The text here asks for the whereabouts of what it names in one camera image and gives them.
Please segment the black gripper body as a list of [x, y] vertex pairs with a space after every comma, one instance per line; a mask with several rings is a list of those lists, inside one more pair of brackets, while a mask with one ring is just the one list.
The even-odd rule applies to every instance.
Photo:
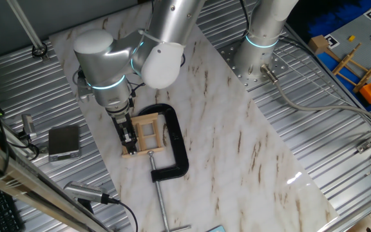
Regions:
[[114, 115], [111, 117], [115, 129], [119, 135], [120, 141], [123, 145], [135, 144], [136, 134], [128, 113], [122, 115]]

